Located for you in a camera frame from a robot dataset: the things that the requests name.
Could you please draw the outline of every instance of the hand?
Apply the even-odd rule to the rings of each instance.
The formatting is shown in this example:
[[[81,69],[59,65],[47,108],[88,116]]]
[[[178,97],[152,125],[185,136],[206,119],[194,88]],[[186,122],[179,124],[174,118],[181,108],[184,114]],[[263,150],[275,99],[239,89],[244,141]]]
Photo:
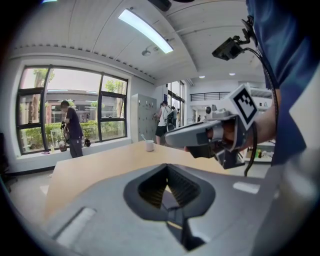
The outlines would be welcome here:
[[[235,138],[235,121],[234,120],[229,120],[223,123],[223,140],[227,143],[233,143],[234,138]],[[208,139],[212,139],[214,136],[214,131],[213,129],[209,129],[206,132],[206,135]],[[189,152],[188,148],[185,146],[184,151]]]

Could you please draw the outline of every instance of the gray floor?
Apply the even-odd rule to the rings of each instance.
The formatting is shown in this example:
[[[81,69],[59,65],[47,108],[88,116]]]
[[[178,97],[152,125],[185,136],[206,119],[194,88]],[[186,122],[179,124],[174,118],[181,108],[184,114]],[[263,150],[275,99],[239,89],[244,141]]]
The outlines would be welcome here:
[[[253,164],[249,177],[264,178],[270,164]],[[245,166],[230,169],[232,175],[244,175]],[[53,171],[17,176],[18,182],[11,186],[10,198],[20,213],[30,222],[41,225],[50,177]]]

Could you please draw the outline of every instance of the white cup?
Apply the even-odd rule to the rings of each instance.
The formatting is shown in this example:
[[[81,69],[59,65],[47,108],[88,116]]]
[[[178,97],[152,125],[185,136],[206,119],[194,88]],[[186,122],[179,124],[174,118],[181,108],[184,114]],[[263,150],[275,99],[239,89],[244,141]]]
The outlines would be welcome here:
[[[153,140],[148,139],[145,141],[145,150],[149,152],[155,150],[155,143]]]

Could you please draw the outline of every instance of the wooden table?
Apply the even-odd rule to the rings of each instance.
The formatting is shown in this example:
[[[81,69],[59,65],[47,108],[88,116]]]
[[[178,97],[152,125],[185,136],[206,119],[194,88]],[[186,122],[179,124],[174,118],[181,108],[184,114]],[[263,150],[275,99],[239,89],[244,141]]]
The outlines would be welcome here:
[[[208,172],[229,174],[213,158],[193,158],[180,149],[155,145],[147,152],[145,142],[59,161],[49,184],[44,219],[71,202],[78,194],[98,181],[158,164],[178,164]]]

